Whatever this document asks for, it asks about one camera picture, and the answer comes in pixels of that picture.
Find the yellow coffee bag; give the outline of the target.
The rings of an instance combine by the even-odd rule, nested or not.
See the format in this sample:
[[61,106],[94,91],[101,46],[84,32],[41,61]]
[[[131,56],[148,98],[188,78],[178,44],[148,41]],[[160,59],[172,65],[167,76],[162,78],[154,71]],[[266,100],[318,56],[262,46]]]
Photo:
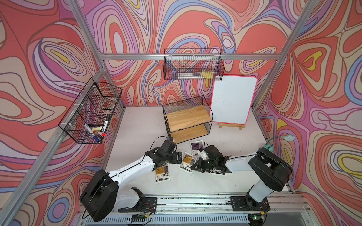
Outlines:
[[162,167],[159,167],[155,170],[155,183],[159,184],[162,182],[168,182],[170,181],[170,175],[169,175],[169,165],[165,165]]
[[182,158],[182,162],[178,168],[186,173],[192,174],[191,167],[196,162],[196,160],[197,158],[195,156],[191,155],[188,152],[185,152]]

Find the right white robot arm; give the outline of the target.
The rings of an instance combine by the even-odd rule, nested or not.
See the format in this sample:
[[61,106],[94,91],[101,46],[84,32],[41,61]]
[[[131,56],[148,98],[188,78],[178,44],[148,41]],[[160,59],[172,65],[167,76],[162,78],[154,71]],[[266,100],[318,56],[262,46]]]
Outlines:
[[281,192],[289,181],[293,169],[286,161],[265,147],[242,156],[224,156],[214,145],[200,150],[200,157],[191,165],[192,171],[214,174],[252,173],[254,185],[244,196],[230,198],[234,211],[268,212],[267,197],[273,192]]

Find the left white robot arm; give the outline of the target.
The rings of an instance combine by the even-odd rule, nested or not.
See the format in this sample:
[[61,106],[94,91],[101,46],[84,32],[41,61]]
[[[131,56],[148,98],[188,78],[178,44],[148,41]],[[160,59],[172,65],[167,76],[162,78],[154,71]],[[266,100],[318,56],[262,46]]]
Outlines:
[[150,148],[140,159],[111,172],[97,171],[80,195],[85,212],[94,222],[99,222],[112,211],[143,209],[144,194],[137,188],[122,189],[140,176],[177,161],[177,145],[172,137],[165,137],[159,147]]

